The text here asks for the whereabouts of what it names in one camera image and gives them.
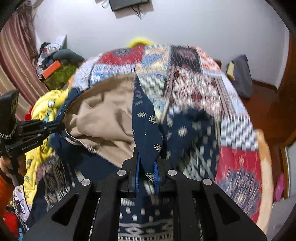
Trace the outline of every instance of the metal screw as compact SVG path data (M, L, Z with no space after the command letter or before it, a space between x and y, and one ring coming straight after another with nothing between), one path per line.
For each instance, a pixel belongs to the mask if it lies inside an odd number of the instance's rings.
M177 171L171 169L171 170L168 171L168 174L169 174L170 176L176 176L176 175L177 175Z
M91 181L90 181L89 179L83 179L83 180L81 181L81 184L82 184L83 186L88 186L90 183L91 183Z
M212 180L208 179L208 178L204 179L203 182L204 182L205 185L208 185L208 186L213 183Z
M118 176L124 176L126 174L126 171L125 170L119 170L118 172L117 172L117 175Z

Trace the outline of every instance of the striped curtain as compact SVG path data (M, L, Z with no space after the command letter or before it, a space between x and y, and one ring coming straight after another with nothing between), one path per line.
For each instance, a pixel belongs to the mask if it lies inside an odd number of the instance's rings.
M30 1L25 1L0 32L0 94L19 89L16 111L23 120L29 108L48 90L35 73L37 58Z

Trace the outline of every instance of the red patterned fabric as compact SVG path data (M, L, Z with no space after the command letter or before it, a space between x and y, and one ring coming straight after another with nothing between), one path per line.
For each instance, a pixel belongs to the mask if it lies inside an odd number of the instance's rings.
M172 100L181 108L199 108L214 118L232 115L233 108L220 78L176 66Z
M137 46L132 49L121 48L103 54L98 64L127 65L135 64L142 60L145 46Z
M259 153L220 147L215 183L256 223L261 202Z
M204 70L221 72L219 65L201 48L196 48L198 54L200 55L200 62Z

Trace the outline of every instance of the human hand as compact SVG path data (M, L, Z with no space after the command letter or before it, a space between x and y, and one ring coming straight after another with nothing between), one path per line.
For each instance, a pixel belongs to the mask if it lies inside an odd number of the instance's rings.
M19 163L19 168L17 170L17 172L19 174L21 174L22 176L25 176L26 173L27 173L27 169L26 169L26 155L22 155L22 156L19 156L17 158L18 160L18 163ZM2 156L0 158L0 168L1 168L1 171L11 179L11 176L8 172L8 169L7 169L7 165L10 164L10 158L8 156Z

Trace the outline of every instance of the pink object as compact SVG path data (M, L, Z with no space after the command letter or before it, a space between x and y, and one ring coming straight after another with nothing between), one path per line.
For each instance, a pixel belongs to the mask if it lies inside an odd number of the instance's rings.
M284 189L285 189L284 174L281 173L278 178L276 188L274 190L274 201L275 202L278 202L279 200L281 200L281 196L283 195Z

